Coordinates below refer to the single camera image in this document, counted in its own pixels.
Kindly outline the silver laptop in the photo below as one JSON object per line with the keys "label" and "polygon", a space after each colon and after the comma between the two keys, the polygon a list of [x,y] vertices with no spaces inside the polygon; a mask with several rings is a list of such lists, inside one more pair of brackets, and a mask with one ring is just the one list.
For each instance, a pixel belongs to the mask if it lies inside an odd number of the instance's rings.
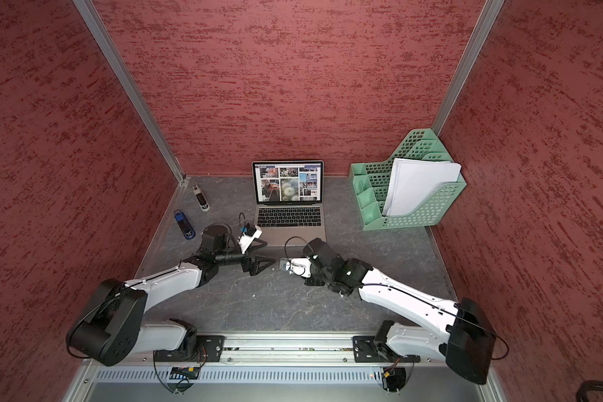
{"label": "silver laptop", "polygon": [[323,161],[256,161],[251,168],[255,223],[268,246],[304,246],[316,238],[327,239]]}

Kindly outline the black wireless mouse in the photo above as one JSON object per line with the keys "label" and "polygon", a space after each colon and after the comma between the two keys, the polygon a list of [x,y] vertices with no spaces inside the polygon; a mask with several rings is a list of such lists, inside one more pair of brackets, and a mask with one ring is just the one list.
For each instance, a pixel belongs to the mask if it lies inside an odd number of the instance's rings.
{"label": "black wireless mouse", "polygon": [[293,273],[293,264],[291,259],[281,258],[280,259],[280,269],[282,271],[288,272],[290,275]]}

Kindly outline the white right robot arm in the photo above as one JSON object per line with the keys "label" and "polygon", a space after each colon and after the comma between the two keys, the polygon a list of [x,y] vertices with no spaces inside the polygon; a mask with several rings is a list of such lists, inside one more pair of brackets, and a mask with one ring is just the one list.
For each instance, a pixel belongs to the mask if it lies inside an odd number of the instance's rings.
{"label": "white right robot arm", "polygon": [[476,385],[487,383],[499,336],[475,301],[452,301],[423,293],[365,261],[345,261],[335,253],[294,258],[288,270],[305,281],[321,281],[341,296],[355,294],[427,331],[426,335],[417,336],[403,324],[382,324],[378,349],[393,360],[409,355],[442,360],[464,380]]}

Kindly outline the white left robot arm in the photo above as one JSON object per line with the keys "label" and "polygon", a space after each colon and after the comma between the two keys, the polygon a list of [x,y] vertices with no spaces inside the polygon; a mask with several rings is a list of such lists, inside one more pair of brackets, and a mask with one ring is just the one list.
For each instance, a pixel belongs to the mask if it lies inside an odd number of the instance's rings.
{"label": "white left robot arm", "polygon": [[207,284],[221,266],[239,265],[251,276],[260,274],[276,261],[255,252],[267,245],[255,239],[256,246],[243,250],[203,246],[177,266],[130,281],[103,281],[85,305],[65,337],[67,352],[74,358],[92,358],[111,367],[130,354],[153,352],[160,361],[192,361],[199,358],[202,346],[197,328],[184,320],[171,318],[164,323],[144,323],[145,313],[155,306]]}

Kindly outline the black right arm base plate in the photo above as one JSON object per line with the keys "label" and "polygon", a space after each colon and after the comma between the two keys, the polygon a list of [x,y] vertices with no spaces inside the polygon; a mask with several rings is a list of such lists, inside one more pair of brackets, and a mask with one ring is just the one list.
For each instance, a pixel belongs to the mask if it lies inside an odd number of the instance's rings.
{"label": "black right arm base plate", "polygon": [[374,336],[353,336],[353,356],[356,363],[420,363],[420,356],[400,356],[375,340]]}

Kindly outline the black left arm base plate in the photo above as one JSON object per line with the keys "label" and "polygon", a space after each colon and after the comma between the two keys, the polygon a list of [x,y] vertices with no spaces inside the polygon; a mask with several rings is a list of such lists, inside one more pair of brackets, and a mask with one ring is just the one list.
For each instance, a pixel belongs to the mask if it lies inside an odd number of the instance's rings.
{"label": "black left arm base plate", "polygon": [[155,351],[153,358],[156,362],[219,363],[224,341],[220,335],[197,335],[186,339],[176,350]]}

